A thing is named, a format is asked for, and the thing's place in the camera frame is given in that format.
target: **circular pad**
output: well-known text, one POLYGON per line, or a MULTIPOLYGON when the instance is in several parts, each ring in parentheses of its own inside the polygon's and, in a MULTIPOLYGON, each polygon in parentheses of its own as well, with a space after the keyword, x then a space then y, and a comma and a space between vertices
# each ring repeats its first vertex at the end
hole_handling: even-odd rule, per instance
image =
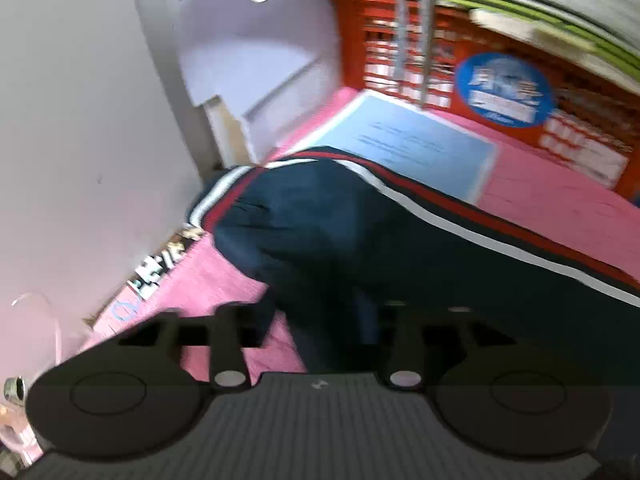
POLYGON ((557 457, 593 447, 610 400, 580 367, 534 347, 482 348, 449 370, 436 388, 445 421, 498 454, 557 457))
POLYGON ((246 375, 237 370, 225 370, 216 374, 213 380, 223 388, 235 388, 246 381, 246 375))
POLYGON ((151 348, 107 346, 52 368, 26 411, 44 447, 78 458, 117 458, 180 436, 200 409, 198 383, 151 348))
POLYGON ((389 380, 395 384, 395 386, 400 386, 401 388, 413 388, 420 384, 422 377, 417 372, 412 372, 410 370, 398 370, 389 376, 389 380))

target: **metal rod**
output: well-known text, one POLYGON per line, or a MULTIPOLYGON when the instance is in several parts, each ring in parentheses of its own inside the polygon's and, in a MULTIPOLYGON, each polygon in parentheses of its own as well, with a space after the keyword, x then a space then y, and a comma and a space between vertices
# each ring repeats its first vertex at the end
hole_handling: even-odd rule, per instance
POLYGON ((394 63, 394 80, 400 82, 398 91, 402 91, 404 81, 404 65, 406 64, 406 0, 396 0, 396 60, 394 63))
POLYGON ((436 0, 420 0, 420 26, 422 28, 422 84, 420 85, 420 106, 428 102, 431 75, 431 50, 433 49, 433 26, 436 0))

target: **red storage rack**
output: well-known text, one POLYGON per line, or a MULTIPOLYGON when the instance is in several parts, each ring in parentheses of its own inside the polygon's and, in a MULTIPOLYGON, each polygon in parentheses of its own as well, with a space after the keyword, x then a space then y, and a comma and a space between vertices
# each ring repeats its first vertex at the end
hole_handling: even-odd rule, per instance
MULTIPOLYGON (((396 46, 396 0, 333 0, 342 41, 342 76, 355 89, 371 88, 418 104, 423 60, 418 2, 407 1, 404 81, 391 74, 396 46)), ((585 139, 626 158, 622 172, 603 184, 631 199, 640 184, 640 98, 560 57, 471 22, 465 11, 436 6, 430 90, 426 108, 445 110, 508 134, 550 153, 559 163, 594 175, 575 162, 585 139), (455 91, 455 74, 475 54, 508 54, 536 67, 548 79, 555 109, 539 126, 513 128, 485 119, 455 91)))

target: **light blue paper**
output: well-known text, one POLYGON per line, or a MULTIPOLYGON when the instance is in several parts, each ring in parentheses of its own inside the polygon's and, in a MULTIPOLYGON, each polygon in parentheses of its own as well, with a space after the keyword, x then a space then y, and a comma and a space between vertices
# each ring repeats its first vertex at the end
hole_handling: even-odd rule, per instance
POLYGON ((311 146, 332 146, 362 156, 441 192, 475 202, 496 147, 442 119, 375 94, 311 146))

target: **white stripe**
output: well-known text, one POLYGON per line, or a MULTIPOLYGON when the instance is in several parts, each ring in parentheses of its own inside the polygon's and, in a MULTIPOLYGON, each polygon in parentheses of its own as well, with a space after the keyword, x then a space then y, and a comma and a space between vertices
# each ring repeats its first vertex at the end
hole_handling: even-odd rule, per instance
POLYGON ((302 162, 315 162, 314 158, 292 158, 290 160, 274 160, 269 164, 265 164, 267 170, 273 170, 274 168, 281 168, 283 166, 291 166, 292 164, 300 164, 302 162))
POLYGON ((229 171, 225 176, 223 176, 219 181, 216 182, 216 185, 211 188, 211 191, 204 197, 200 203, 193 208, 191 215, 189 216, 189 223, 193 226, 199 227, 202 229, 202 217, 206 214, 206 212, 213 207, 213 205, 220 200, 233 184, 238 180, 241 176, 243 176, 247 171, 249 171, 251 166, 238 166, 233 170, 229 171))
POLYGON ((469 229, 465 229, 453 222, 445 220, 444 218, 440 218, 439 216, 421 208, 417 203, 413 202, 402 193, 388 188, 378 177, 374 176, 369 170, 366 170, 359 164, 351 162, 350 160, 336 160, 336 162, 343 165, 345 168, 348 168, 348 170, 357 173, 363 180, 375 187, 380 193, 389 197, 391 200, 404 207, 408 212, 433 226, 460 236, 461 238, 464 238, 476 245, 520 260, 521 262, 526 262, 528 264, 562 274, 563 276, 568 276, 569 278, 578 280, 582 284, 606 294, 607 296, 615 298, 616 300, 624 301, 625 303, 640 307, 640 298, 633 294, 629 294, 624 290, 620 290, 614 286, 608 285, 607 283, 601 282, 581 270, 550 262, 549 260, 545 260, 544 258, 528 253, 523 249, 493 240, 492 238, 475 233, 469 229))

